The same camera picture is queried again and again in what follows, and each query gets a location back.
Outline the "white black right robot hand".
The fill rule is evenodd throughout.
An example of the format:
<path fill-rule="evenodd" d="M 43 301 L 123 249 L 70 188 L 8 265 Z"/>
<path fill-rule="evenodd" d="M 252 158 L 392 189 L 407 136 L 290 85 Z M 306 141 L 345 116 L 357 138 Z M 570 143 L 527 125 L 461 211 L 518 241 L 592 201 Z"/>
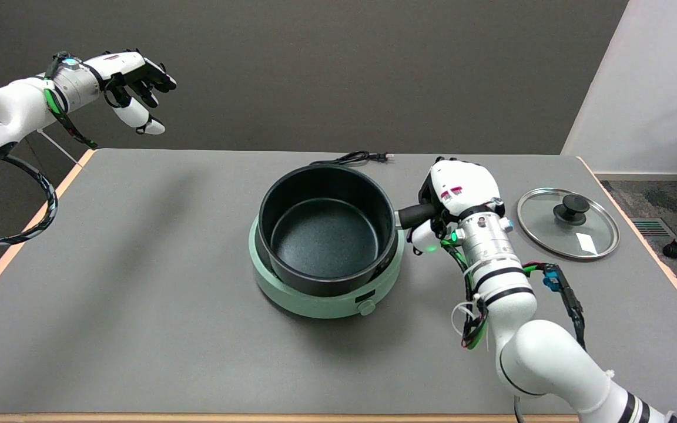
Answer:
<path fill-rule="evenodd" d="M 494 213 L 501 219 L 505 206 L 496 180 L 484 166 L 439 156 L 430 167 L 417 203 L 433 209 L 408 227 L 407 243 L 416 255 L 434 252 L 463 220 L 477 213 Z"/>

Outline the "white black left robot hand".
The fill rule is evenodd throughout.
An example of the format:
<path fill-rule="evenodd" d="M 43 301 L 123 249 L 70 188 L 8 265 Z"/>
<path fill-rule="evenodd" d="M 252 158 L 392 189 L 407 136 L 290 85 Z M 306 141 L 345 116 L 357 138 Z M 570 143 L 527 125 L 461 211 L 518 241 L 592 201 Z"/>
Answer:
<path fill-rule="evenodd" d="M 96 76 L 105 102 L 124 124 L 139 135 L 164 134 L 166 126 L 149 111 L 159 105 L 154 91 L 169 93 L 177 88 L 164 65 L 137 50 L 107 52 L 82 64 Z"/>

